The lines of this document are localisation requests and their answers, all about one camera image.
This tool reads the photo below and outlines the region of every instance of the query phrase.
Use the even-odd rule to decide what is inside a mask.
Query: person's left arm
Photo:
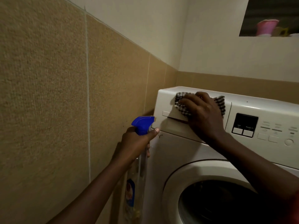
[[[123,134],[120,151],[109,165],[73,202],[47,224],[94,224],[119,179],[158,133],[159,129],[156,128],[147,135],[139,136],[135,133],[135,127],[128,128]]]

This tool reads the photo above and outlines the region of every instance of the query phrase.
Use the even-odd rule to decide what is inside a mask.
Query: washing machine
[[[151,141],[142,224],[261,223],[266,208],[259,195],[174,106],[177,92],[197,91],[225,96],[225,131],[299,177],[299,105],[183,86],[162,89],[152,124],[160,133]]]

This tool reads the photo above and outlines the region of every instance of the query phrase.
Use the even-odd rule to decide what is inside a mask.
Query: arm
[[[225,156],[254,189],[276,208],[286,208],[299,190],[299,178],[246,148],[223,129],[220,109],[207,93],[185,95],[192,113],[189,125],[208,145]]]
[[[95,223],[119,179],[144,149],[149,148],[150,140],[158,133],[159,129],[156,128],[147,135],[139,136],[135,133],[135,127],[128,128],[123,134],[120,151],[110,164],[48,224]]]

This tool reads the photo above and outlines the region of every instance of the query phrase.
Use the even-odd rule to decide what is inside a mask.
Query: forearm
[[[129,161],[114,159],[89,184],[89,186],[48,224],[93,224],[98,219],[107,200],[121,176],[130,165]]]
[[[299,178],[243,146],[230,134],[211,142],[261,195],[279,204],[287,203],[299,190]]]

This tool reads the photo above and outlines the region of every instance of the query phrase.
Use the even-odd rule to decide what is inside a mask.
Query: blue label
[[[135,183],[132,179],[127,180],[126,192],[125,192],[126,202],[130,207],[134,206],[135,198]]]

